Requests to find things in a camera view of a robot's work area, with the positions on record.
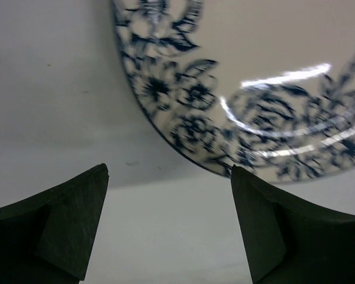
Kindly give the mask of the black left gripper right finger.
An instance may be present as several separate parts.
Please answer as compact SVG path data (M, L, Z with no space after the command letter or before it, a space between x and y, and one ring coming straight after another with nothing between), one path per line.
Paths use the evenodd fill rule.
M355 283L355 215L234 166L231 188L253 283Z

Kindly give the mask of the blue floral white plate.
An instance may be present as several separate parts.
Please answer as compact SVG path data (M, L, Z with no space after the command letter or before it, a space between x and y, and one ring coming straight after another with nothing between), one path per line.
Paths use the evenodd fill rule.
M355 1L112 1L130 89L184 158L301 182L355 167Z

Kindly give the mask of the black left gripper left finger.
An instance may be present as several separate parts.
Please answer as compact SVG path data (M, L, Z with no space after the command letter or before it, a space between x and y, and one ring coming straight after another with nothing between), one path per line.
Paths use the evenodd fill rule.
M99 164L0 208L0 283L85 279L109 182Z

